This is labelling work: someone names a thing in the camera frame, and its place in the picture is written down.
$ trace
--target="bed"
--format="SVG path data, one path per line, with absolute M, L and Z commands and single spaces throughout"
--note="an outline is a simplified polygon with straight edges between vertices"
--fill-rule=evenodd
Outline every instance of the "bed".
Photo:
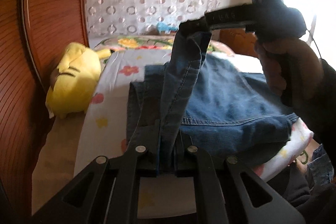
M 64 139 L 61 141 L 60 137 L 56 138 L 60 140 L 56 143 L 60 143 L 62 151 L 67 151 L 64 146 L 68 147 L 68 152 L 58 157 L 58 160 L 56 160 L 56 155 L 50 156 L 50 153 L 53 153 L 50 151 L 59 145 L 55 145 L 55 138 L 49 134 L 50 140 L 47 140 L 40 154 L 40 162 L 33 175 L 33 212 L 48 200 L 47 196 L 50 198 L 61 189 L 62 182 L 64 184 L 70 180 L 71 171 L 75 176 L 99 155 L 117 157 L 125 152 L 127 149 L 126 107 L 129 84 L 131 81 L 143 80 L 146 65 L 164 64 L 170 60 L 172 39 L 173 37 L 167 36 L 118 36 L 104 39 L 95 47 L 97 50 L 109 48 L 115 52 L 110 58 L 101 61 L 103 71 L 84 122 L 83 117 L 71 117 L 71 119 L 80 119 L 83 122 L 81 133 L 79 134 L 78 130 L 75 131 L 71 138 L 68 137 L 67 144 Z M 235 54 L 222 43 L 211 41 L 208 54 L 229 60 L 242 72 L 262 72 L 257 58 Z M 255 173 L 265 181 L 270 180 L 302 153 L 312 137 L 313 133 L 299 119 L 293 125 L 291 140 L 270 161 L 256 166 Z M 71 163 L 67 165 L 70 168 L 57 169 L 58 164 L 64 165 L 65 159 Z M 48 169 L 49 178 L 39 175 L 46 170 L 46 162 L 53 166 Z M 40 198 L 36 199 L 46 184 L 52 186 L 45 191 L 48 194 L 43 197 L 40 195 Z M 143 178 L 141 180 L 139 218 L 172 217 L 195 211 L 192 179 L 165 175 L 158 179 Z

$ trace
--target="blue denim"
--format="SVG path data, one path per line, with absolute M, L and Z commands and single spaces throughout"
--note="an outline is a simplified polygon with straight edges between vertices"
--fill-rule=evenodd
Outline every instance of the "blue denim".
M 334 178 L 334 168 L 331 164 L 327 152 L 320 145 L 312 155 L 312 162 L 308 163 L 307 181 L 310 188 L 314 185 L 324 185 L 331 183 Z
M 238 72 L 229 61 L 206 55 L 210 37 L 178 32 L 171 61 L 147 66 L 144 82 L 131 84 L 127 139 L 144 132 L 135 121 L 145 98 L 157 98 L 162 164 L 169 165 L 179 130 L 211 155 L 235 154 L 250 166 L 262 164 L 289 140 L 297 116 L 271 93 L 263 75 Z

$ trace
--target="denim pant leg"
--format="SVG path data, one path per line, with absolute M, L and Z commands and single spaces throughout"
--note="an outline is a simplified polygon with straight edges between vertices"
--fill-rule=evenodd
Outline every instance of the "denim pant leg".
M 334 178 L 334 167 L 327 152 L 320 145 L 312 155 L 312 162 L 308 163 L 307 181 L 312 188 L 315 185 L 331 183 Z
M 130 83 L 127 103 L 126 139 L 134 146 L 139 135 L 152 130 L 160 119 L 160 98 L 165 66 L 145 67 L 144 82 Z
M 271 93 L 266 83 L 259 92 L 228 60 L 207 55 L 180 130 L 213 156 L 237 155 L 250 166 L 265 163 L 289 140 L 297 117 L 284 115 L 293 110 L 279 108 L 279 97 L 265 98 Z
M 165 70 L 160 106 L 160 161 L 167 168 L 210 39 L 210 32 L 196 32 L 188 37 L 177 32 L 175 36 L 171 60 Z

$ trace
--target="finger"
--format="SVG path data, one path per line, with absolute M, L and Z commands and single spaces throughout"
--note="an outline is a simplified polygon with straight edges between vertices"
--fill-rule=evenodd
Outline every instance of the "finger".
M 268 56 L 263 57 L 260 61 L 263 71 L 267 75 L 280 75 L 281 74 L 281 66 L 279 62 L 273 58 Z
M 278 39 L 273 42 L 265 42 L 263 43 L 263 47 L 266 51 L 274 53 L 274 54 L 285 54 L 285 53 L 294 53 L 297 51 L 297 47 L 301 47 L 302 45 L 298 45 L 299 40 L 296 38 L 287 38 L 287 39 Z
M 275 86 L 270 86 L 269 89 L 271 90 L 271 92 L 273 92 L 275 95 L 278 95 L 279 97 L 282 95 L 283 90 L 275 87 Z
M 254 44 L 254 51 L 261 56 L 265 56 L 266 55 L 266 50 L 263 47 L 263 44 L 260 43 L 259 41 L 256 41 Z
M 265 77 L 267 85 L 275 94 L 281 95 L 281 93 L 286 89 L 287 83 L 280 75 L 265 75 Z

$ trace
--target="wooden headboard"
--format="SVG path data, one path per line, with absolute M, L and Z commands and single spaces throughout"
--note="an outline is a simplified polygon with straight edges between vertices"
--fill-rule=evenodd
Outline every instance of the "wooden headboard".
M 65 46 L 88 45 L 81 0 L 0 0 L 0 177 L 14 210 L 31 213 L 31 178 L 53 120 L 49 75 Z

